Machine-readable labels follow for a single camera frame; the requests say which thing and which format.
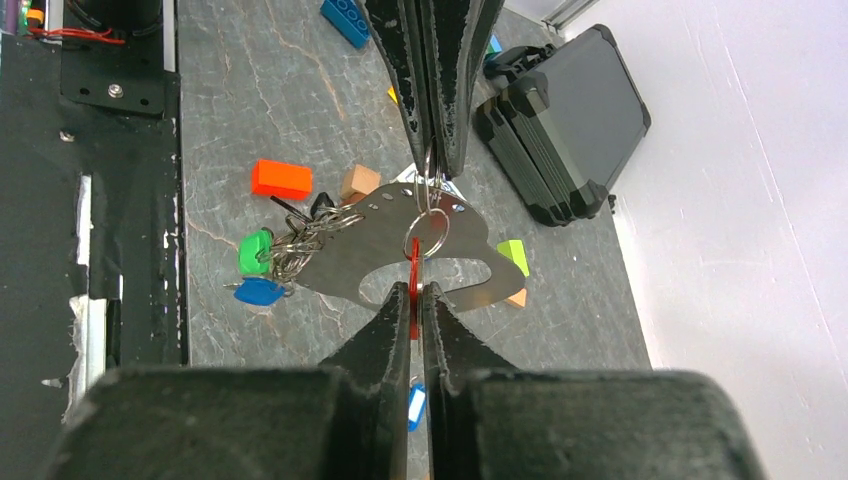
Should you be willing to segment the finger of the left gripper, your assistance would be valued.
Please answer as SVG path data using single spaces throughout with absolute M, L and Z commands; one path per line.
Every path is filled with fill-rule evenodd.
M 407 0 L 363 0 L 357 5 L 394 87 L 416 167 L 432 169 L 434 122 L 427 94 L 418 3 Z
M 448 179 L 464 171 L 473 89 L 502 7 L 499 0 L 420 3 L 427 137 Z

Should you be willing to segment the metal keyring plate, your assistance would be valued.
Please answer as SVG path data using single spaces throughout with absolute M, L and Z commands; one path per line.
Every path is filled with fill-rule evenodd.
M 352 213 L 352 225 L 319 235 L 321 249 L 297 275 L 298 285 L 376 311 L 379 305 L 360 292 L 363 280 L 411 260 L 417 243 L 421 259 L 473 260 L 489 269 L 488 279 L 445 293 L 457 312 L 500 302 L 525 288 L 521 269 L 490 245 L 484 218 L 455 195 L 441 193 L 427 208 L 413 198 L 411 183 L 390 183 L 354 204 Z

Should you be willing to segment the red key tag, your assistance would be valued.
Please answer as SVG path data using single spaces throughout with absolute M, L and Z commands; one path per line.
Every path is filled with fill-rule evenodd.
M 418 237 L 412 238 L 411 253 L 408 255 L 410 260 L 410 277 L 408 282 L 409 299 L 410 299 L 410 339 L 417 340 L 419 338 L 418 326 L 418 296 L 419 296 L 419 261 L 420 261 L 420 240 Z

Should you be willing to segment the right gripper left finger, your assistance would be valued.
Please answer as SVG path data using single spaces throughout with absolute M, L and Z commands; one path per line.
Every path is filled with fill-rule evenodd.
M 84 396 L 46 479 L 402 479 L 410 296 L 311 367 L 121 368 Z

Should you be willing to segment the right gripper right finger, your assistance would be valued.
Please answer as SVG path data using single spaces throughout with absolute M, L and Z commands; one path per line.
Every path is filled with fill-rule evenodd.
M 675 370 L 523 370 L 421 293 L 435 479 L 762 479 L 730 397 Z

